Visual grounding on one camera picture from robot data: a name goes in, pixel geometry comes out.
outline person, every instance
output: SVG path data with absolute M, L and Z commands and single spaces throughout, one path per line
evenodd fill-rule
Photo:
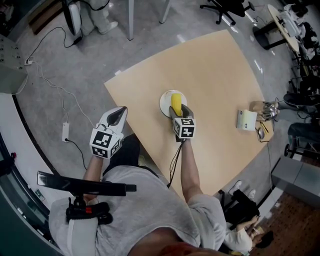
M 260 215 L 257 204 L 254 202 L 256 190 L 251 190 L 246 196 L 240 190 L 241 185 L 242 181 L 238 180 L 228 192 L 232 199 L 238 202 L 225 213 L 225 220 L 234 225 L 250 221 L 254 216 Z
M 238 203 L 233 207 L 233 210 L 236 208 L 235 216 L 237 217 L 237 220 L 239 220 L 240 215 L 242 217 L 242 222 L 237 223 L 235 229 L 232 229 L 232 223 L 227 222 L 226 236 L 223 244 L 232 251 L 246 254 L 254 247 L 266 248 L 269 246 L 274 239 L 274 234 L 272 231 L 269 231 L 266 234 L 259 234 L 254 229 L 255 224 L 259 220 L 260 214 L 256 203 L 253 201 L 256 190 L 253 189 L 249 193 L 248 197 L 246 197 L 246 195 L 240 190 L 241 185 L 242 181 L 237 181 L 229 191 L 229 194 L 238 201 Z
M 107 4 L 107 0 L 89 0 L 87 4 L 80 2 L 81 29 L 84 36 L 88 36 L 95 27 L 100 34 L 106 34 L 118 26 L 118 22 L 109 22 L 108 6 L 97 10 Z
M 304 37 L 307 38 L 312 38 L 312 37 L 317 37 L 316 32 L 314 31 L 314 29 L 311 27 L 311 25 L 308 22 L 304 22 L 303 26 L 305 28 L 305 35 Z
M 313 123 L 295 122 L 289 126 L 289 142 L 293 145 L 297 138 L 300 141 L 306 141 L 314 144 L 320 143 L 320 124 L 318 120 Z
M 181 148 L 181 186 L 185 202 L 148 167 L 139 166 L 140 142 L 132 134 L 112 156 L 103 182 L 135 184 L 126 196 L 84 195 L 107 202 L 113 222 L 99 225 L 95 237 L 97 256 L 221 256 L 216 250 L 226 236 L 226 220 L 220 201 L 203 194 L 192 144 Z M 103 159 L 92 156 L 83 177 L 100 181 Z M 51 206 L 49 229 L 60 249 L 69 254 L 66 222 L 68 199 Z
M 302 4 L 287 4 L 283 8 L 286 12 L 289 13 L 290 17 L 298 24 L 302 24 L 305 21 L 304 16 L 308 13 L 307 7 Z

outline power strip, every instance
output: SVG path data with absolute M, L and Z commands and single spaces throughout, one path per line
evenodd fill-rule
M 25 66 L 29 66 L 29 65 L 32 65 L 34 62 L 32 60 L 28 60 L 26 59 L 25 62 L 24 62 L 24 65 Z
M 64 122 L 62 125 L 62 141 L 67 143 L 69 139 L 69 123 Z

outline tabletop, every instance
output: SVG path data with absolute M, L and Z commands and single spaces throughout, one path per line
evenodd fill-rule
M 284 39 L 288 42 L 290 47 L 296 51 L 297 53 L 299 52 L 299 44 L 298 40 L 296 39 L 295 36 L 289 36 L 289 34 L 285 31 L 285 28 L 279 23 L 278 16 L 280 12 L 273 7 L 271 4 L 268 4 L 268 10 L 269 13 L 271 14 L 275 24 L 277 25 L 278 29 L 280 30 L 281 34 L 283 35 Z
M 236 128 L 238 109 L 263 101 L 256 77 L 227 30 L 210 33 L 171 47 L 132 66 L 105 83 L 118 106 L 128 107 L 127 122 L 163 175 L 179 147 L 172 121 L 159 107 L 161 95 L 179 90 L 196 119 L 191 140 L 200 186 L 213 195 L 266 145 L 255 131 Z M 266 124 L 269 140 L 271 124 Z M 181 160 L 172 187 L 183 198 Z

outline person sitting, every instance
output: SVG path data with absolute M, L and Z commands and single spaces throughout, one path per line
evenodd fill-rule
M 229 195 L 238 203 L 230 207 L 224 214 L 226 222 L 234 225 L 250 221 L 254 216 L 260 215 L 257 204 L 254 202 L 256 190 L 251 190 L 248 196 L 246 196 L 240 190 L 241 185 L 242 181 L 238 180 L 229 190 Z
M 304 16 L 308 13 L 307 7 L 302 4 L 287 4 L 283 8 L 289 13 L 290 17 L 298 24 L 302 24 L 305 21 Z
M 217 252 L 226 236 L 220 201 L 203 194 L 190 139 L 181 145 L 181 187 L 184 200 L 149 168 L 139 165 L 140 141 L 135 134 L 122 141 L 103 173 L 102 182 L 135 184 L 126 196 L 84 195 L 87 204 L 108 202 L 112 223 L 99 225 L 92 237 L 98 256 L 223 256 Z M 100 182 L 103 158 L 91 157 L 83 179 Z M 72 255 L 67 198 L 54 202 L 49 216 L 52 238 Z
M 314 29 L 311 27 L 311 25 L 308 22 L 304 22 L 303 26 L 305 28 L 304 37 L 307 37 L 307 38 L 317 37 L 316 32 L 314 31 Z
M 225 214 L 227 229 L 223 244 L 232 251 L 246 254 L 254 247 L 266 248 L 269 246 L 274 239 L 274 233 L 272 231 L 266 234 L 256 232 L 254 226 L 259 220 L 260 214 L 257 204 L 253 201 L 256 190 L 253 189 L 247 197 L 240 190 L 241 185 L 242 181 L 239 180 L 229 191 L 229 194 L 238 203 Z M 233 224 L 239 220 L 242 221 L 236 225 L 235 229 L 232 229 Z
M 254 216 L 250 221 L 238 224 L 234 230 L 227 228 L 223 244 L 230 250 L 242 254 L 250 252 L 252 248 L 264 249 L 268 247 L 274 240 L 274 233 L 269 231 L 266 234 L 257 234 L 254 226 L 258 220 L 259 217 Z
M 315 36 L 305 36 L 299 47 L 303 58 L 311 61 L 316 56 L 316 48 L 319 47 L 318 38 Z

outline gray t-shirt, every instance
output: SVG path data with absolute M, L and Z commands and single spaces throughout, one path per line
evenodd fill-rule
M 117 166 L 103 181 L 135 184 L 136 192 L 126 196 L 98 196 L 107 202 L 113 222 L 99 225 L 96 233 L 97 256 L 126 256 L 144 236 L 158 228 L 171 228 L 182 241 L 195 247 L 217 250 L 226 236 L 226 220 L 217 198 L 193 196 L 188 204 L 148 170 Z M 68 199 L 52 204 L 49 228 L 52 238 L 68 255 L 66 222 Z

